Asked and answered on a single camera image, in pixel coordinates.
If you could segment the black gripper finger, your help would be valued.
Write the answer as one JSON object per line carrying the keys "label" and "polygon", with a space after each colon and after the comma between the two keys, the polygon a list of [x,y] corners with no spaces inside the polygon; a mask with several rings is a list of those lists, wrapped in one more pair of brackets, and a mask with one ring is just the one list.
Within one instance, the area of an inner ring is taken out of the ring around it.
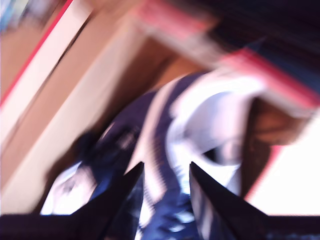
{"label": "black gripper finger", "polygon": [[263,213],[229,191],[192,162],[192,210],[202,240],[261,240]]}
{"label": "black gripper finger", "polygon": [[139,162],[99,196],[74,213],[76,240],[133,240],[144,197],[144,163]]}

